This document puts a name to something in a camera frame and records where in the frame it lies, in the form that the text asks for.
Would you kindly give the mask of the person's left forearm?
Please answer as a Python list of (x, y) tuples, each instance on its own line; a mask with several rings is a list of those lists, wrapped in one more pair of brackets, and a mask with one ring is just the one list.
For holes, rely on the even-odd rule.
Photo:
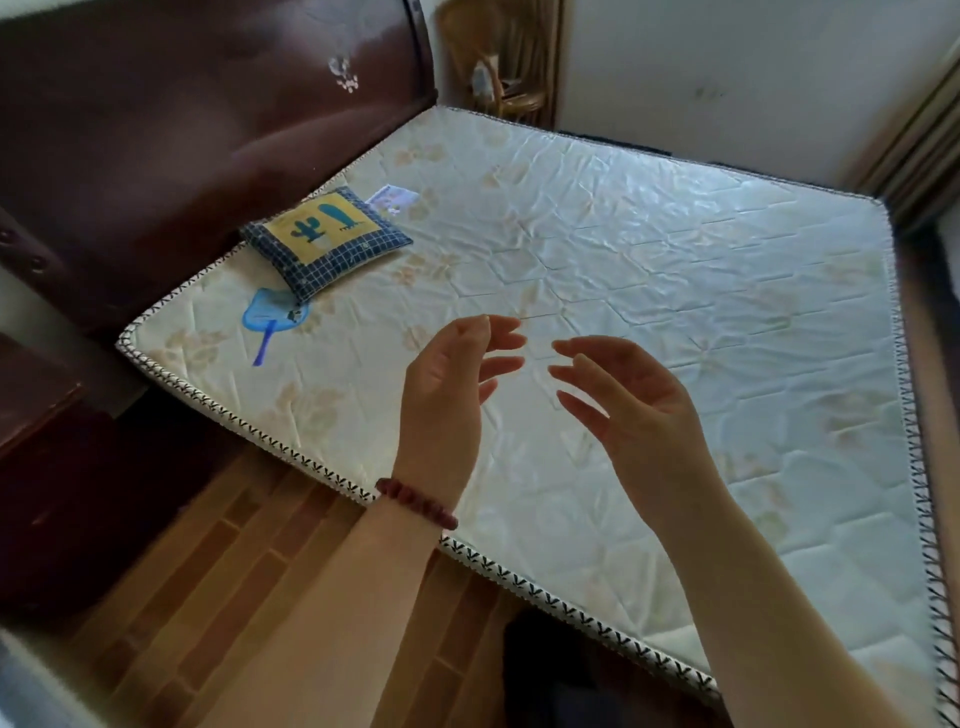
[(370, 728), (444, 530), (381, 493), (198, 728)]

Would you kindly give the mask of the person's left hand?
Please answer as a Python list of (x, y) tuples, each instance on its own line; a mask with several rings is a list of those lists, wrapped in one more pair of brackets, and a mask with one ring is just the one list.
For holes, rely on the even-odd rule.
[[(519, 333), (519, 318), (484, 315), (490, 318), (490, 334)], [(481, 444), (478, 385), (520, 370), (524, 358), (514, 350), (487, 351), (478, 367), (438, 368), (431, 365), (431, 340), (406, 370), (397, 455), (390, 477), (381, 479), (377, 490), (452, 530), (457, 528), (454, 509), (473, 475)]]

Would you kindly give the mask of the rattan chair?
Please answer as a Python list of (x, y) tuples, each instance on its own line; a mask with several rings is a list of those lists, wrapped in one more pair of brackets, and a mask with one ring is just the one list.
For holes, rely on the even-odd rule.
[(567, 0), (442, 0), (434, 18), (468, 108), (556, 123)]

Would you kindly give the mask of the dark brown nightstand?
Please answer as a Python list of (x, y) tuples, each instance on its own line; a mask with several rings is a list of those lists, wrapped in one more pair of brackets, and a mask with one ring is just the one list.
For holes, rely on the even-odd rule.
[(80, 612), (137, 550), (120, 431), (77, 376), (0, 332), (0, 618)]

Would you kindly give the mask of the blue checked cactus pillow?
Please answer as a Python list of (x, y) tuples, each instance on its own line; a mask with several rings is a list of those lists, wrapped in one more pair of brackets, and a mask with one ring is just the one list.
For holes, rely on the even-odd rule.
[(282, 213), (241, 225), (239, 234), (270, 262), (300, 305), (414, 243), (346, 185), (317, 190)]

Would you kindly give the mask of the cream quilted mattress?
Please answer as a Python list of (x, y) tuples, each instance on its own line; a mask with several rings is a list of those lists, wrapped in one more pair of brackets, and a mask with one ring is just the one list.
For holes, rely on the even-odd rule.
[(288, 288), (245, 243), (131, 321), (117, 349), (366, 504), (393, 462), (419, 349), (452, 319), (521, 319), (524, 367), (485, 405), (479, 464), (441, 548), (714, 697), (666, 553), (547, 370), (557, 339), (629, 339), (686, 387), (723, 480), (850, 654), (915, 728), (960, 728), (882, 203), (441, 105), (317, 190), (367, 200), (385, 185), (420, 195), (387, 216), (413, 245), (318, 293), (261, 367), (241, 316), (258, 289)]

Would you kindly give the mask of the person's right forearm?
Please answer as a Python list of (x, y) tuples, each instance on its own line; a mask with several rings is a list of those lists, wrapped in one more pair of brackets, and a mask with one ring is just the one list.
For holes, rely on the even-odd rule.
[(910, 728), (716, 477), (651, 517), (735, 728)]

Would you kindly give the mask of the person's right hand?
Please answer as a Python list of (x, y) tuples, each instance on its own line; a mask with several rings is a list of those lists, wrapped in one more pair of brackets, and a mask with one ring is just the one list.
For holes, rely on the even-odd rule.
[(728, 508), (701, 419), (670, 370), (651, 353), (641, 368), (567, 359), (548, 369), (576, 389), (558, 391), (559, 403), (603, 447), (631, 505), (667, 549)]

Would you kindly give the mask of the dark brown wooden headboard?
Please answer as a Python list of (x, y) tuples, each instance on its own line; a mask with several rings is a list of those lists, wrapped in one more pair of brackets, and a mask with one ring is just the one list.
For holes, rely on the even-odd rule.
[(421, 0), (0, 0), (0, 264), (110, 338), (436, 104)]

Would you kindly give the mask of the small pale card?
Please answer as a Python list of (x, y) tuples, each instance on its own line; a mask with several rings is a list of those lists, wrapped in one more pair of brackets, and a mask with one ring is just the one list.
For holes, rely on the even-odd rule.
[(385, 184), (366, 199), (366, 204), (379, 215), (397, 216), (420, 200), (419, 192), (393, 184)]

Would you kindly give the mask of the blue hand fan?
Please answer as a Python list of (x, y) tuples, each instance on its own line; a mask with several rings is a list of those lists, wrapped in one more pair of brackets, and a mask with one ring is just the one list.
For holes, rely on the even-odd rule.
[(308, 314), (309, 303), (299, 301), (291, 291), (265, 287), (258, 289), (241, 316), (242, 327), (260, 335), (251, 365), (261, 367), (274, 336), (299, 327)]

